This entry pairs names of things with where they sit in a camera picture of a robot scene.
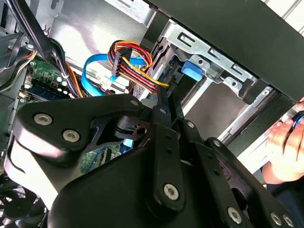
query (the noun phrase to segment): silver screw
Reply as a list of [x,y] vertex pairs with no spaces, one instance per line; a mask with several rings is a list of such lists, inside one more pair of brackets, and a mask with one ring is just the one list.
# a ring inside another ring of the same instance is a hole
[[40,113],[34,116],[34,121],[40,125],[49,125],[53,122],[53,119],[48,114]]
[[242,217],[241,217],[241,215],[239,214],[239,212],[236,209],[230,207],[230,208],[227,209],[227,211],[228,211],[228,214],[229,214],[230,218],[235,223],[237,223],[237,224],[241,224],[242,223]]
[[66,130],[63,132],[63,138],[71,143],[75,143],[80,139],[80,135],[74,130]]
[[189,121],[187,124],[188,124],[188,126],[189,126],[190,128],[194,128],[194,124],[191,123],[190,121]]
[[27,44],[27,50],[30,50],[30,51],[34,50],[34,45]]
[[165,110],[163,110],[162,108],[160,108],[160,111],[164,114],[166,114],[167,112]]
[[273,212],[270,213],[270,216],[272,218],[272,220],[278,225],[281,226],[282,225],[282,221],[281,219]]
[[171,200],[177,200],[179,198],[179,191],[177,191],[176,187],[172,184],[166,184],[165,187],[163,187],[163,191]]
[[292,220],[290,220],[290,218],[288,216],[283,215],[283,218],[290,227],[294,227],[294,223],[292,222]]
[[220,147],[220,143],[218,141],[214,140],[213,142],[216,146]]
[[138,103],[137,103],[136,101],[134,101],[134,100],[131,100],[131,103],[132,103],[133,105],[135,105],[135,106],[138,106]]

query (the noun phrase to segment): blue plastic tab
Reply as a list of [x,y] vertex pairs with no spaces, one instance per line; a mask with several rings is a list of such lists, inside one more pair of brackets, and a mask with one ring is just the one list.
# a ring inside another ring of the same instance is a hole
[[203,70],[188,60],[185,62],[181,71],[197,82],[202,79]]

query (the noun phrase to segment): orange wire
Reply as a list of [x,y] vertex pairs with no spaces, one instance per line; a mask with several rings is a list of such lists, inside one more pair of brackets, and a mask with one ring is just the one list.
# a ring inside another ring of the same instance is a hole
[[74,72],[72,71],[72,68],[71,68],[71,67],[69,66],[69,64],[67,64],[67,63],[66,63],[66,66],[67,66],[67,69],[68,69],[68,71],[69,71],[69,73],[70,73],[70,75],[71,75],[71,77],[72,77],[72,80],[74,81],[74,83],[75,83],[75,85],[76,85],[76,89],[77,89],[77,91],[78,91],[80,97],[81,97],[81,98],[84,97],[84,95],[82,94],[82,91],[81,91],[81,89],[80,89],[80,87],[79,87],[77,78],[76,78]]
[[30,53],[28,53],[26,56],[24,56],[23,58],[30,58],[33,55],[33,51],[31,51]]

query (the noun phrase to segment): black wire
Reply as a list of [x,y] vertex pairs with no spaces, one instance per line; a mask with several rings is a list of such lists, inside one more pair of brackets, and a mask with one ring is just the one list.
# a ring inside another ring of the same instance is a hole
[[13,74],[11,75],[11,77],[9,78],[9,80],[4,83],[3,85],[0,86],[0,93],[4,92],[5,90],[9,89],[12,84],[14,84],[14,82],[16,81],[16,79],[18,78],[18,76],[20,75],[17,75],[17,72],[18,70],[20,69],[20,67],[25,63],[27,62],[28,60],[23,60],[23,61],[20,61],[16,64],[16,67],[14,69],[14,72]]
[[67,66],[66,66],[66,55],[65,55],[65,52],[64,52],[61,44],[53,38],[50,38],[50,41],[53,44],[54,49],[56,51],[56,56],[57,56],[58,61],[59,61],[58,64],[62,67],[63,73],[65,75],[68,75],[68,69],[67,69]]
[[71,77],[68,77],[66,79],[67,82],[67,87],[70,90],[70,93],[74,96],[74,97],[79,97],[79,94],[77,92],[77,89],[75,88],[75,85],[73,84],[73,82],[71,81]]
[[11,50],[9,61],[6,65],[6,68],[10,68],[16,62],[23,38],[24,38],[24,33],[21,32],[18,38],[16,39],[16,42]]
[[6,0],[6,4],[21,30],[27,35],[30,42],[34,44],[39,54],[47,62],[52,62],[52,50],[48,39],[25,0]]

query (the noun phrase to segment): fan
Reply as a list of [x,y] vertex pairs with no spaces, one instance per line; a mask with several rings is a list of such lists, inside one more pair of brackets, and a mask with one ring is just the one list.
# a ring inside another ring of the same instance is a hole
[[37,195],[2,174],[0,176],[0,228],[41,228],[46,207]]

